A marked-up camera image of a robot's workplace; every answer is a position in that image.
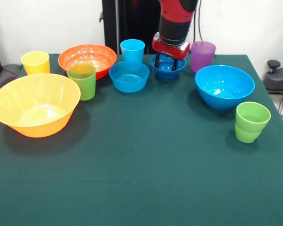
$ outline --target green cup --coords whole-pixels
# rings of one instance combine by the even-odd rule
[[[236,109],[235,132],[238,140],[251,143],[268,124],[271,118],[269,110],[256,102],[243,102]]]
[[[80,87],[80,100],[90,100],[95,96],[96,71],[92,65],[74,65],[68,69],[67,75]]]

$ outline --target white wall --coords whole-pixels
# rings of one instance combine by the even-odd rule
[[[271,58],[283,65],[283,0],[202,1],[201,33],[217,54],[249,55],[260,76]],[[60,53],[80,43],[104,44],[101,11],[101,0],[0,0],[2,63],[19,63],[34,49]]]
[[[261,78],[269,59],[283,66],[283,0],[202,0],[200,28],[217,54],[247,54]]]
[[[0,0],[1,63],[20,63],[31,50],[61,53],[77,44],[105,44],[101,11],[101,0]]]

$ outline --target blue cup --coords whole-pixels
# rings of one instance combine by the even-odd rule
[[[137,39],[127,39],[122,41],[121,51],[124,61],[142,62],[143,53],[145,50],[145,43]]]

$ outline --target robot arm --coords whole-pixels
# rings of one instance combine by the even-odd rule
[[[174,59],[183,60],[189,53],[190,44],[185,42],[198,0],[159,0],[161,16],[159,32],[153,38],[152,47],[158,53],[155,67],[159,67],[159,55],[164,53]]]

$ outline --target orange bowl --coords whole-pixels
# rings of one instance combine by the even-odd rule
[[[58,74],[32,74],[0,89],[0,122],[27,137],[47,137],[68,123],[80,88]]]
[[[58,57],[58,64],[65,72],[73,65],[92,65],[96,69],[96,79],[98,80],[108,74],[116,60],[116,53],[107,46],[83,44],[65,50]]]

